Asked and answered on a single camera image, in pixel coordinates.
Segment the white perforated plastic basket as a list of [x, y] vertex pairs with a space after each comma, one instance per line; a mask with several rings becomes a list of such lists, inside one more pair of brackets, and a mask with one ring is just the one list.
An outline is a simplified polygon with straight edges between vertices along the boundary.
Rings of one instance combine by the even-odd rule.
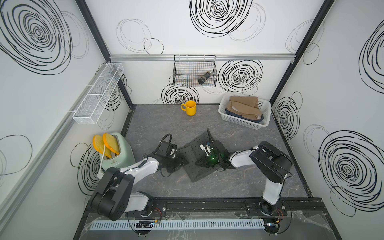
[[219, 105], [218, 112], [222, 117], [222, 120], [234, 123], [240, 126], [244, 126], [247, 128], [251, 128], [254, 130], [258, 130], [263, 127], [267, 127], [270, 122], [271, 118], [271, 104], [264, 99], [258, 98], [258, 107], [261, 110], [264, 119], [259, 122], [259, 123], [254, 123], [245, 119], [237, 118], [234, 116], [227, 115], [225, 112], [227, 104], [230, 102], [230, 97], [244, 97], [245, 95], [237, 94], [237, 93], [232, 93], [232, 92], [226, 92]]

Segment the tan brown skirt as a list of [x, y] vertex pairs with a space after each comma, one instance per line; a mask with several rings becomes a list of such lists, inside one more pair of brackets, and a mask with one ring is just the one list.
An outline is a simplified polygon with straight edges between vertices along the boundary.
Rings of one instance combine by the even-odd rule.
[[258, 107], [258, 97], [230, 97], [226, 109], [253, 120], [259, 120], [262, 116]]

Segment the blue denim skirt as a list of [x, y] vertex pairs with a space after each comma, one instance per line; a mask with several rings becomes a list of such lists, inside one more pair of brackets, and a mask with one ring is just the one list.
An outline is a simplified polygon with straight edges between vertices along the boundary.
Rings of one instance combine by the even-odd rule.
[[250, 119], [248, 117], [243, 117], [242, 115], [238, 115], [234, 112], [231, 112], [229, 111], [228, 109], [225, 109], [225, 112], [227, 115], [229, 116], [232, 116], [232, 117], [236, 117], [236, 118], [240, 118], [240, 119], [243, 119], [243, 120], [247, 120], [247, 121], [250, 121], [250, 122], [253, 122], [253, 123], [260, 123], [261, 121], [264, 120], [264, 115], [261, 116], [261, 118], [259, 120], [253, 120], [253, 119]]

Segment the dark perforated mat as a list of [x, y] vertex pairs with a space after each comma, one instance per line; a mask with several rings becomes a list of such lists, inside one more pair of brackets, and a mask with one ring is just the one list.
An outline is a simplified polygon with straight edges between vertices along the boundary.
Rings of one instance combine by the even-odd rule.
[[216, 170], [212, 167], [206, 168], [196, 165], [196, 162], [203, 160], [207, 157], [205, 148], [200, 147], [200, 145], [206, 145], [209, 141], [209, 135], [207, 131], [194, 138], [191, 142], [186, 144], [184, 147], [178, 149], [178, 154], [188, 161], [188, 164], [184, 165], [184, 169], [188, 174], [190, 180], [195, 183], [210, 174], [214, 173]]

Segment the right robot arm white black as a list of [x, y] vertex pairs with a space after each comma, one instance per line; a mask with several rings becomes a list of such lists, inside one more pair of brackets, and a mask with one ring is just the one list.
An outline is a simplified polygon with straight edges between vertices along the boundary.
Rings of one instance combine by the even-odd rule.
[[253, 148], [229, 153], [221, 142], [211, 142], [203, 146], [203, 156], [195, 165], [213, 168], [217, 171], [238, 169], [255, 165], [266, 177], [265, 189], [260, 200], [260, 209], [266, 216], [278, 212], [278, 202], [285, 180], [292, 177], [291, 158], [267, 141], [262, 141]]

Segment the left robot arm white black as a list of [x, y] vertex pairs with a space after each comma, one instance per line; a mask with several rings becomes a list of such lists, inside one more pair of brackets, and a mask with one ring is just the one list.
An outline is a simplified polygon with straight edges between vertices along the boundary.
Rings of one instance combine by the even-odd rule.
[[111, 167], [104, 172], [99, 184], [89, 199], [88, 206], [109, 220], [116, 221], [123, 214], [138, 212], [147, 217], [153, 211], [153, 197], [144, 192], [132, 192], [134, 184], [147, 176], [159, 172], [162, 177], [170, 177], [188, 163], [178, 154], [177, 145], [172, 143], [172, 134], [162, 137], [158, 146], [140, 162], [118, 169]]

